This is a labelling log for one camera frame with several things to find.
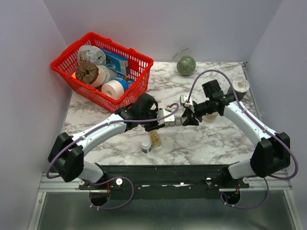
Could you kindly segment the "grey weekly pill organizer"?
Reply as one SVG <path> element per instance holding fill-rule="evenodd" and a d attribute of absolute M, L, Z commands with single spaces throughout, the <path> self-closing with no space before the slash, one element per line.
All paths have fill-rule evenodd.
<path fill-rule="evenodd" d="M 180 127 L 184 121 L 182 117 L 175 117 L 172 121 L 166 122 L 165 127 Z"/>

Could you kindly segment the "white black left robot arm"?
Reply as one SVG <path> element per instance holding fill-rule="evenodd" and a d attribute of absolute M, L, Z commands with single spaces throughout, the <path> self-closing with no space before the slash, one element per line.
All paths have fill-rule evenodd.
<path fill-rule="evenodd" d="M 149 94 L 143 93 L 136 102 L 119 108 L 106 120 L 86 131 L 68 135 L 66 132 L 57 136 L 48 157 L 53 168 L 65 182 L 76 178 L 90 181 L 95 189 L 106 185 L 103 169 L 97 163 L 88 163 L 84 157 L 95 147 L 111 137 L 129 131 L 141 124 L 146 131 L 158 127 L 156 119 L 158 102 Z"/>

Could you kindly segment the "grey bottle white cap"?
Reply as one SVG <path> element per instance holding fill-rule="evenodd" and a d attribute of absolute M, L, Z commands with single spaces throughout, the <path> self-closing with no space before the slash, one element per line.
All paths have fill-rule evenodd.
<path fill-rule="evenodd" d="M 152 149 L 152 143 L 149 139 L 144 139 L 141 143 L 141 149 L 144 153 L 149 153 Z"/>

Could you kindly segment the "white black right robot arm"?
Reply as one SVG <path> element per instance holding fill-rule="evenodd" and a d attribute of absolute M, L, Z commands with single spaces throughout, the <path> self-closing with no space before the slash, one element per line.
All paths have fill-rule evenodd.
<path fill-rule="evenodd" d="M 230 188 L 243 177 L 272 176 L 290 165 L 290 138 L 286 133 L 277 133 L 258 120 L 239 101 L 235 91 L 224 94 L 217 80 L 202 85 L 207 101 L 196 103 L 187 95 L 180 97 L 185 108 L 181 117 L 175 117 L 169 109 L 155 109 L 151 114 L 158 121 L 146 123 L 146 131 L 169 126 L 197 126 L 202 116 L 218 113 L 232 121 L 251 141 L 255 150 L 249 160 L 236 162 L 223 169 L 221 183 Z"/>

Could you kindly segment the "clear bottle of yellow pills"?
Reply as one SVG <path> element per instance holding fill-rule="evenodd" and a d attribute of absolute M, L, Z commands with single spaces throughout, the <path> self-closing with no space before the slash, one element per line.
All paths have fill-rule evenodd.
<path fill-rule="evenodd" d="M 158 134 L 156 130 L 150 131 L 149 137 L 150 137 L 153 148 L 158 148 L 162 145 L 160 135 Z"/>

